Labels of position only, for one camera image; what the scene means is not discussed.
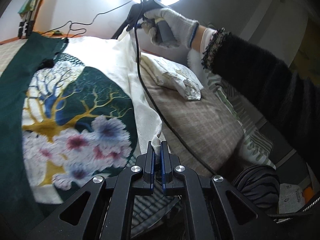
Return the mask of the right black sleeved forearm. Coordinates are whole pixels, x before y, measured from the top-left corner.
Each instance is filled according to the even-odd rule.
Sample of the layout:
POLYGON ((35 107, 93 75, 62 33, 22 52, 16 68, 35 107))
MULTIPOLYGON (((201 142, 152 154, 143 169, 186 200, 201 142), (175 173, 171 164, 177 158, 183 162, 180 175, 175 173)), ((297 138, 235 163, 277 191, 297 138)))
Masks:
POLYGON ((271 52, 226 32, 198 27, 202 65, 242 94, 309 165, 319 164, 319 87, 271 52))

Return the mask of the right grey gloved hand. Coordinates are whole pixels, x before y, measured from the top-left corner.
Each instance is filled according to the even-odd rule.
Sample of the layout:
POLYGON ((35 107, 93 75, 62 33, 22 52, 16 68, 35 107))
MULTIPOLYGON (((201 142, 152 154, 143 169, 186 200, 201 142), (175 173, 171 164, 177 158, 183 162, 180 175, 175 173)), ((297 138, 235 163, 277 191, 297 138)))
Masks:
POLYGON ((153 9, 144 14, 146 20, 142 23, 142 28, 150 37, 151 43, 163 48, 177 48, 180 45, 191 49, 193 39, 196 36, 200 24, 197 20, 184 17, 170 8, 153 9), (157 38, 159 27, 157 25, 166 23, 167 29, 173 34, 173 39, 169 42, 163 41, 163 34, 160 33, 161 39, 157 38))

